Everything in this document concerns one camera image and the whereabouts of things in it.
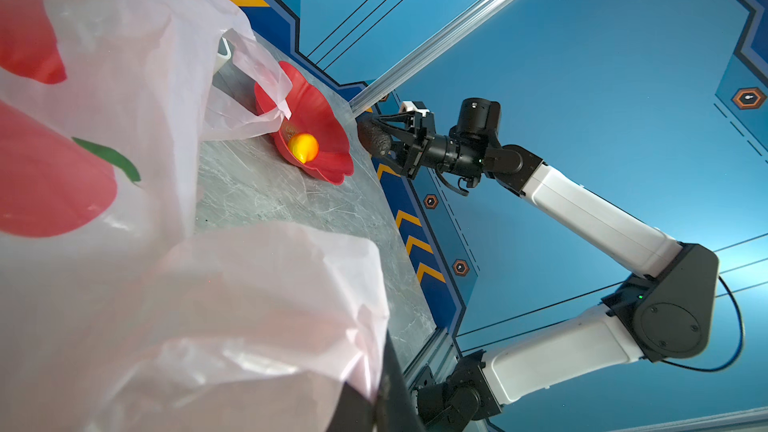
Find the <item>white robot arm segment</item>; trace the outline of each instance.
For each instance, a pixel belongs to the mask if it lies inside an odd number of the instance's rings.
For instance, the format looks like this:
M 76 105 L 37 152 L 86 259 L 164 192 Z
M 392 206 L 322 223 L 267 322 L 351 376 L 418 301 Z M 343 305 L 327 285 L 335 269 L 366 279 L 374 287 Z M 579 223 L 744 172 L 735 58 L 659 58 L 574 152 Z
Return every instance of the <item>white robot arm segment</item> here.
M 487 352 L 483 373 L 500 404 L 563 380 L 643 357 L 627 329 L 603 304 L 508 348 Z
M 521 197 L 579 234 L 639 277 L 657 277 L 682 246 L 669 235 L 572 182 L 542 163 Z

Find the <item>blue wall panel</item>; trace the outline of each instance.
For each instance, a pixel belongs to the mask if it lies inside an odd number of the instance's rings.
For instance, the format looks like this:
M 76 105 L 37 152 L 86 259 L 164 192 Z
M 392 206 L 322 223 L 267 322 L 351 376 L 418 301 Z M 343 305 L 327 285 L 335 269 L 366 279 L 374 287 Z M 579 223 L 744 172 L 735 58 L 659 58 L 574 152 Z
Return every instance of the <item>blue wall panel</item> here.
M 448 212 L 450 204 L 446 201 L 441 191 L 434 183 L 432 174 L 429 170 L 423 169 L 412 181 L 413 188 L 416 191 L 418 200 L 424 201 L 429 194 L 438 197 L 440 203 L 434 209 L 424 209 L 424 215 L 427 217 L 432 232 L 440 247 L 442 256 L 446 260 L 448 268 L 452 268 L 456 261 L 465 261 L 468 265 L 468 272 L 464 276 L 457 275 L 453 270 L 449 273 L 453 276 L 453 281 L 462 296 L 464 303 L 468 303 L 472 296 L 472 290 L 478 277 L 477 265 L 474 259 L 469 255 L 468 250 L 462 243 L 460 234 L 461 229 L 456 229 L 451 216 Z
M 397 93 L 424 101 L 441 132 L 456 123 L 466 97 L 500 101 L 502 143 L 531 149 L 680 240 L 718 249 L 768 232 L 768 163 L 746 140 L 748 128 L 760 136 L 766 112 L 747 115 L 730 102 L 730 90 L 756 80 L 736 77 L 731 62 L 748 15 L 738 0 L 517 0 Z M 729 73 L 735 74 L 732 82 Z M 718 98 L 718 88 L 728 92 Z M 460 333 L 628 274 L 490 181 L 469 198 L 447 198 L 482 270 Z M 763 239 L 720 257 L 724 270 L 737 268 L 724 275 L 734 288 L 768 280 Z M 471 350 L 569 318 L 609 291 L 458 342 Z M 742 360 L 722 374 L 648 362 L 610 368 L 530 394 L 493 422 L 505 430 L 586 432 L 764 406 L 766 294 L 768 286 L 737 293 L 754 339 Z M 736 340 L 730 301 L 718 298 L 710 346 L 690 363 L 716 366 Z
M 413 200 L 406 180 L 378 160 L 373 160 L 373 166 L 432 312 L 432 319 L 438 327 L 453 332 L 465 307 L 437 250 L 432 231 Z

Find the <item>yellow chevron stripe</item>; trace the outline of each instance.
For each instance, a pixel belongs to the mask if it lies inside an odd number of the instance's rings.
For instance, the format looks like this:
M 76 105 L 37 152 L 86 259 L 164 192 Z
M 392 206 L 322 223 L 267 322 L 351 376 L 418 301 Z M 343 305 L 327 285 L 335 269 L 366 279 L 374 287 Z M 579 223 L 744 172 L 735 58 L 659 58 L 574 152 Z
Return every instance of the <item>yellow chevron stripe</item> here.
M 231 0 L 238 7 L 268 7 L 270 6 L 264 0 Z
M 414 245 L 417 246 L 418 248 L 423 248 L 430 254 L 434 254 L 434 252 L 432 252 L 432 247 L 430 247 L 429 244 L 427 244 L 426 242 L 422 242 L 418 240 L 416 237 L 412 237 L 411 235 L 409 235 L 408 240 L 406 241 L 406 252 L 408 252 L 408 255 L 411 254 L 411 249 L 413 248 Z
M 406 220 L 410 222 L 411 224 L 416 224 L 417 226 L 422 226 L 422 221 L 418 220 L 418 217 L 414 217 L 410 214 L 406 214 L 402 210 L 397 211 L 397 217 L 395 217 L 395 224 L 397 224 L 397 227 L 400 228 L 400 224 L 402 224 L 402 221 Z
M 382 175 L 384 175 L 384 172 L 387 172 L 388 174 L 392 174 L 393 176 L 400 177 L 400 174 L 396 174 L 394 170 L 390 166 L 385 166 L 384 164 L 379 164 L 379 169 L 376 170 L 376 174 L 379 176 L 379 180 L 382 179 Z
M 422 283 L 422 278 L 424 278 L 424 274 L 431 275 L 437 280 L 439 280 L 442 283 L 446 283 L 446 278 L 442 276 L 440 272 L 437 272 L 432 267 L 427 267 L 424 264 L 418 264 L 418 270 L 416 271 L 416 279 L 418 280 L 418 283 Z

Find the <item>metal extrusion bar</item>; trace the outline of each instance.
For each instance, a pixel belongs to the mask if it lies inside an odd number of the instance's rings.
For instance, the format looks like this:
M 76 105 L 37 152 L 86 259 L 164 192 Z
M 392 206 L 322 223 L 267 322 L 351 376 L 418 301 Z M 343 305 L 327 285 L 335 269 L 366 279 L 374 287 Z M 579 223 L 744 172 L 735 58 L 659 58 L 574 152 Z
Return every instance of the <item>metal extrusion bar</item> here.
M 446 52 L 480 24 L 491 18 L 513 0 L 478 0 L 454 20 L 440 29 L 427 42 L 400 60 L 351 101 L 352 114 L 357 117 L 377 103 L 387 93 L 403 84 L 427 64 Z
M 765 427 L 768 424 L 768 407 L 740 410 L 728 414 L 711 415 L 677 422 L 633 427 L 630 429 L 614 430 L 613 432 L 694 432 L 695 430 L 725 431 L 744 427 Z

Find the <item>dark line stripe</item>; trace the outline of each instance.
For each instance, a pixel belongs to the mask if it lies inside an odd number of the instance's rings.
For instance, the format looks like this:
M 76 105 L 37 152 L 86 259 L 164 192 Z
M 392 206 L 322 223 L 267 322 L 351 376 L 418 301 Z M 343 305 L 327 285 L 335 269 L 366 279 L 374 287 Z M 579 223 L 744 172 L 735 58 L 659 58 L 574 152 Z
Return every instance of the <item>dark line stripe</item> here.
M 762 154 L 762 153 L 761 153 L 759 150 L 757 150 L 757 147 L 755 147 L 755 144 L 753 144 L 751 140 L 747 140 L 747 142 L 749 142 L 749 143 L 750 143 L 750 145 L 752 146 L 752 148 L 753 148 L 753 149 L 755 149 L 755 152 L 757 152 L 757 155 L 758 155 L 758 156 L 760 156 L 760 157 L 762 157 L 762 156 L 763 156 L 763 154 Z
M 750 285 L 750 286 L 748 286 L 748 287 L 742 287 L 742 288 L 740 288 L 740 289 L 737 289 L 737 290 L 735 290 L 735 291 L 731 291 L 731 293 L 732 293 L 732 294 L 735 294 L 735 293 L 737 293 L 737 292 L 742 292 L 742 291 L 750 290 L 751 288 L 759 287 L 759 286 L 761 286 L 761 285 L 765 285 L 765 284 L 768 284 L 768 281 L 765 281 L 765 282 L 761 282 L 761 283 L 759 283 L 759 284 Z M 728 293 L 724 293 L 724 294 L 720 294 L 720 295 L 717 295 L 715 298 L 725 297 L 726 295 L 728 295 Z
M 347 22 L 349 19 L 351 19 L 351 18 L 352 18 L 352 16 L 353 16 L 353 15 L 355 15 L 355 14 L 357 13 L 357 11 L 358 11 L 358 10 L 360 10 L 360 7 L 364 6 L 364 5 L 365 5 L 365 4 L 366 4 L 368 1 L 369 1 L 369 0 L 365 0 L 365 1 L 363 1 L 363 3 L 362 3 L 362 4 L 360 4 L 360 5 L 359 5 L 359 6 L 358 6 L 358 7 L 355 9 L 355 11 L 354 11 L 354 12 L 352 12 L 352 13 L 351 13 L 351 14 L 350 14 L 350 15 L 349 15 L 347 18 L 345 18 L 345 19 L 344 19 L 344 21 L 343 21 L 343 22 L 341 22 L 337 28 L 333 29 L 333 32 L 331 32 L 330 34 L 328 34 L 328 37 L 326 37 L 325 39 L 323 39 L 321 43 L 317 44 L 317 47 L 315 47 L 315 48 L 314 48 L 314 50 L 312 50 L 312 52 L 310 52 L 310 53 L 309 53 L 309 55 L 312 55 L 313 53 L 315 53 L 315 50 L 319 49 L 319 48 L 320 48 L 320 46 L 321 46 L 323 43 L 325 43 L 325 42 L 326 42 L 326 40 L 330 39 L 330 38 L 331 38 L 331 35 L 335 34 L 335 33 L 336 33 L 336 31 L 337 31 L 338 29 L 340 29 L 340 28 L 341 28 L 341 26 L 342 26 L 342 25 L 344 25 L 344 24 L 345 24 L 345 23 L 346 23 L 346 22 Z
M 446 193 L 440 187 L 437 187 L 437 190 L 440 192 L 440 196 L 442 197 L 442 200 L 447 204 L 448 200 L 446 199 Z
M 511 339 L 511 338 L 520 337 L 521 335 L 530 334 L 531 332 L 535 332 L 535 331 L 541 331 L 542 329 L 545 329 L 545 328 L 547 328 L 547 327 L 551 327 L 551 326 L 553 326 L 553 325 L 562 324 L 563 322 L 565 322 L 565 321 L 554 322 L 553 324 L 550 324 L 550 325 L 545 325 L 545 326 L 543 326 L 543 327 L 538 327 L 538 328 L 532 329 L 532 330 L 530 330 L 530 331 L 527 331 L 527 332 L 522 332 L 521 334 L 510 335 L 509 337 L 500 338 L 500 339 L 499 339 L 499 340 L 497 340 L 497 341 L 488 342 L 488 343 L 486 343 L 486 344 L 483 344 L 483 345 L 478 345 L 478 346 L 476 346 L 476 347 L 470 347 L 470 348 L 468 348 L 468 349 L 464 349 L 464 350 L 462 350 L 462 354 L 463 354 L 463 353 L 465 353 L 467 350 L 474 350 L 474 349 L 476 349 L 476 348 L 483 348 L 483 347 L 485 347 L 486 345 L 492 345 L 492 344 L 496 344 L 496 343 L 498 343 L 498 342 L 508 341 L 508 340 L 509 340 L 509 339 Z
M 476 329 L 475 329 L 475 330 L 473 330 L 473 331 L 469 331 L 469 332 L 463 332 L 463 333 L 461 333 L 461 334 L 457 335 L 456 337 L 461 337 L 461 336 L 463 336 L 463 335 L 466 335 L 466 334 L 471 334 L 472 332 L 481 331 L 481 330 L 483 330 L 483 329 L 486 329 L 486 328 L 489 328 L 489 327 L 493 327 L 494 325 L 503 324 L 504 322 L 509 322 L 509 321 L 515 320 L 516 318 L 520 318 L 520 317 L 523 317 L 523 316 L 525 316 L 525 315 L 530 315 L 530 314 L 532 314 L 533 312 L 540 312 L 540 311 L 543 311 L 543 310 L 544 310 L 544 309 L 546 309 L 546 308 L 554 307 L 555 305 L 564 304 L 565 302 L 570 302 L 570 301 L 572 301 L 572 300 L 574 300 L 574 299 L 576 299 L 576 298 L 582 298 L 582 297 L 585 297 L 585 296 L 587 296 L 587 295 L 593 294 L 593 293 L 595 293 L 595 292 L 600 292 L 600 291 L 603 291 L 603 290 L 605 290 L 605 289 L 607 289 L 607 288 L 616 287 L 617 285 L 621 285 L 621 284 L 623 284 L 623 283 L 624 283 L 624 281 L 621 281 L 621 282 L 616 282 L 615 284 L 607 285 L 607 286 L 605 286 L 605 287 L 602 287 L 602 288 L 596 288 L 595 290 L 593 290 L 593 291 L 591 291 L 591 292 L 586 292 L 586 293 L 583 293 L 583 294 L 581 294 L 581 295 L 577 295 L 577 296 L 575 296 L 575 297 L 567 298 L 567 299 L 565 299 L 564 301 L 555 302 L 555 303 L 553 303 L 553 304 L 547 305 L 546 307 L 537 308 L 537 309 L 536 309 L 536 310 L 534 310 L 534 311 L 525 312 L 524 314 L 515 315 L 514 317 L 506 318 L 506 319 L 504 319 L 503 321 L 498 321 L 498 322 L 494 322 L 493 324 L 484 325 L 484 326 L 482 326 L 482 327 L 480 327 L 480 328 L 476 328 Z
M 725 247 L 723 247 L 723 248 L 718 248 L 717 250 L 713 250 L 712 252 L 715 252 L 715 253 L 717 254 L 718 252 L 722 252 L 722 251 L 724 251 L 724 250 L 725 250 L 725 249 L 727 249 L 727 248 L 735 247 L 735 246 L 737 246 L 737 245 L 746 244 L 747 242 L 752 242 L 753 240 L 757 240 L 758 238 L 763 238 L 763 237 L 765 237 L 766 235 L 768 235 L 768 232 L 767 232 L 767 233 L 765 233 L 765 234 L 756 235 L 756 236 L 754 236 L 754 237 L 752 237 L 752 238 L 748 238 L 747 240 L 743 240 L 743 241 L 741 241 L 741 242 L 737 242 L 737 243 L 735 243 L 735 244 L 732 244 L 732 245 L 727 245 L 727 246 L 725 246 Z
M 738 127 L 736 127 L 736 124 L 735 124 L 735 123 L 731 122 L 730 124 L 731 124 L 732 126 L 734 126 L 734 129 L 736 129 L 736 131 L 737 131 L 739 134 L 741 134 L 741 136 L 742 136 L 742 137 L 744 137 L 744 133 L 743 133 L 741 130 L 739 130 L 739 128 L 738 128 Z
M 717 106 L 717 104 L 713 104 L 713 105 L 715 106 L 715 109 L 719 110 L 720 113 L 723 114 L 723 117 L 725 117 L 726 119 L 728 118 L 728 116 L 725 115 L 725 112 L 723 112 L 722 109 Z
M 283 16 L 280 16 L 280 18 L 282 20 L 284 20 L 286 22 L 286 24 L 288 24 L 288 26 L 293 25 L 293 55 L 289 54 L 289 55 L 292 56 L 293 59 L 298 59 L 297 62 L 299 62 L 299 63 L 302 63 L 302 61 L 306 62 L 303 65 L 311 66 L 314 69 L 314 71 L 317 73 L 317 78 L 318 79 L 322 80 L 322 77 L 325 77 L 325 79 L 327 81 L 326 84 L 330 85 L 331 88 L 335 87 L 338 90 L 344 90 L 347 87 L 352 87 L 352 86 L 357 86 L 359 84 L 363 84 L 363 82 L 338 83 L 336 81 L 336 79 L 334 79 L 333 77 L 328 75 L 324 70 L 319 68 L 317 66 L 317 64 L 312 62 L 312 60 L 310 60 L 307 56 L 305 56 L 303 53 L 301 53 L 301 51 L 299 51 L 299 33 L 300 33 L 300 24 L 301 24 L 301 21 L 299 20 L 299 16 L 296 15 L 288 6 L 286 6 L 283 3 L 282 0 L 274 0 L 274 1 L 277 3 L 277 5 L 281 9 L 283 9 L 283 11 L 286 14 L 288 14 L 293 19 L 293 24 L 291 24 L 291 22 L 288 19 L 286 19 Z
M 746 127 L 744 127 L 744 129 L 746 129 L 746 130 L 747 130 L 747 131 L 748 131 L 750 134 L 752 133 L 752 131 L 751 131 L 751 130 L 749 130 L 749 129 L 747 129 Z M 768 146 L 766 146 L 766 144 L 768 144 L 768 142 L 766 142 L 766 143 L 762 143 L 762 142 L 760 141 L 760 139 L 758 139 L 757 137 L 755 137 L 755 136 L 754 136 L 754 134 L 753 134 L 752 138 L 753 138 L 753 139 L 755 139 L 755 142 L 757 142 L 757 143 L 759 143 L 760 145 L 762 145 L 762 146 L 763 146 L 763 149 L 768 149 Z
M 485 425 L 487 425 L 487 426 L 491 427 L 492 429 L 494 429 L 495 432 L 506 432 L 506 430 L 500 429 L 496 424 L 491 422 L 491 419 L 485 419 Z
M 360 40 L 361 38 L 363 38 L 365 34 L 368 34 L 368 33 L 371 31 L 371 29 L 372 29 L 373 27 L 375 27 L 375 26 L 376 26 L 376 25 L 377 25 L 379 22 L 381 22 L 382 20 L 384 20 L 384 17 L 388 16 L 388 15 L 389 15 L 389 13 L 390 13 L 390 12 L 392 12 L 392 11 L 395 9 L 395 7 L 397 7 L 398 5 L 400 5 L 400 3 L 401 3 L 401 2 L 403 2 L 403 1 L 404 1 L 404 0 L 400 0 L 400 1 L 399 1 L 397 4 L 395 4 L 395 6 L 394 6 L 393 8 L 389 9 L 389 11 L 387 11 L 387 13 L 386 13 L 386 14 L 384 14 L 384 15 L 382 16 L 382 18 L 381 18 L 381 19 L 378 19 L 378 20 L 376 21 L 376 23 L 375 23 L 375 24 L 373 24 L 373 25 L 371 25 L 371 26 L 369 27 L 369 29 L 368 29 L 368 30 L 366 30 L 365 32 L 363 32 L 363 33 L 362 33 L 362 35 L 360 35 L 360 37 L 358 37 L 358 38 L 357 38 L 357 40 L 355 40 L 354 42 L 352 42 L 352 44 L 351 44 L 349 47 L 347 47 L 346 49 L 344 49 L 344 52 L 341 52 L 341 53 L 339 54 L 339 56 L 333 60 L 333 62 L 336 62 L 336 61 L 337 61 L 337 60 L 338 60 L 338 59 L 339 59 L 339 58 L 340 58 L 342 55 L 344 55 L 344 54 L 345 54 L 345 53 L 346 53 L 346 52 L 347 52 L 349 49 L 351 49 L 351 48 L 352 48 L 352 46 L 353 46 L 353 45 L 355 45 L 355 44 L 358 42 L 358 40 Z M 331 67 L 331 65 L 333 65 L 333 62 L 331 62 L 330 64 L 328 64 L 328 66 L 327 66 L 327 67 L 325 67 L 325 68 L 323 68 L 323 70 L 328 70 L 328 67 Z
M 733 271 L 735 271 L 735 270 L 739 270 L 740 268 L 749 267 L 750 265 L 754 265 L 754 264 L 760 264 L 761 262 L 765 262 L 766 260 L 768 260 L 768 257 L 762 258 L 762 259 L 760 259 L 760 260 L 755 260 L 754 262 L 750 262 L 749 264 L 744 264 L 744 265 L 739 265 L 738 267 L 729 268 L 729 269 L 728 269 L 728 270 L 726 270 L 726 271 L 722 271 L 722 272 L 720 273 L 720 275 L 722 275 L 722 274 L 726 274 L 726 273 L 728 273 L 728 272 L 733 272 Z
M 336 43 L 336 44 L 335 44 L 333 47 L 331 47 L 331 50 L 329 50 L 328 52 L 326 52 L 326 54 L 325 54 L 324 56 L 322 56 L 322 57 L 320 58 L 320 60 L 318 60 L 318 61 L 317 61 L 318 65 L 320 64 L 320 62 L 321 62 L 323 59 L 325 59 L 326 57 L 328 57 L 328 54 L 329 54 L 329 53 L 333 52 L 335 48 L 337 48 L 339 45 L 341 45 L 341 42 L 343 42 L 343 41 L 344 41 L 344 39 L 346 39 L 347 37 L 349 37 L 349 36 L 350 36 L 350 34 L 352 34 L 352 32 L 354 32 L 355 30 L 357 30 L 357 27 L 359 27 L 360 25 L 362 25 L 362 23 L 363 23 L 363 22 L 365 22 L 366 20 L 368 20 L 368 17 L 370 17 L 371 15 L 373 15 L 373 13 L 374 13 L 374 12 L 376 12 L 376 11 L 379 9 L 379 7 L 381 7 L 382 5 L 384 5 L 384 4 L 385 4 L 387 1 L 388 1 L 388 0 L 382 0 L 382 2 L 381 2 L 379 5 L 377 5 L 375 9 L 371 10 L 371 13 L 370 13 L 370 14 L 366 15 L 366 18 L 365 18 L 365 19 L 363 19 L 363 20 L 360 20 L 360 23 L 359 23 L 359 24 L 357 24 L 356 26 L 354 26 L 354 28 L 352 28 L 352 30 L 351 30 L 350 32 L 348 32 L 348 33 L 347 33 L 347 34 L 346 34 L 344 37 L 342 37 L 342 38 L 341 38 L 341 40 L 340 40 L 338 43 Z

